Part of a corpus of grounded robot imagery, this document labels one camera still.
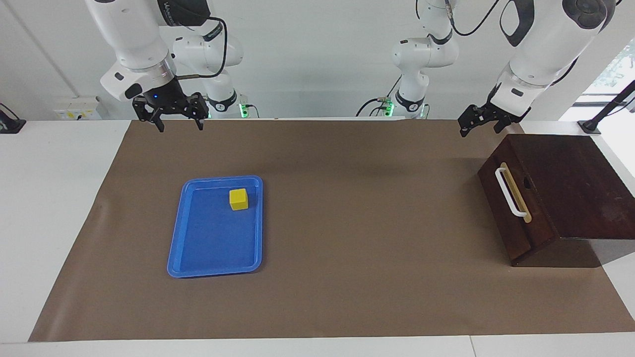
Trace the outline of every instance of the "brown mat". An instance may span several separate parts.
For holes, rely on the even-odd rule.
[[[635,330],[599,269],[511,268],[454,121],[132,123],[30,341]],[[177,280],[180,190],[265,182],[253,274]]]

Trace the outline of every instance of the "wooden drawer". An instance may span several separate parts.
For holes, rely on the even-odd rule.
[[[598,267],[635,252],[635,198],[588,137],[508,135],[479,178],[513,266]]]

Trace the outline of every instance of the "white table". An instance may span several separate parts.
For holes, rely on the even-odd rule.
[[[635,356],[635,333],[26,343],[129,123],[32,121],[19,135],[0,137],[0,356]],[[575,123],[523,128],[582,133]],[[635,178],[595,140],[635,192]],[[635,254],[605,269],[635,316]]]

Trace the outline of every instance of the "white electrical box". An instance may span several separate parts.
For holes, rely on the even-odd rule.
[[[58,98],[53,111],[59,120],[103,120],[108,113],[97,97]]]

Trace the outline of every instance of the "yellow cube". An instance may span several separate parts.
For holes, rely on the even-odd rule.
[[[246,189],[229,191],[229,205],[234,211],[246,210],[249,208],[249,199]]]

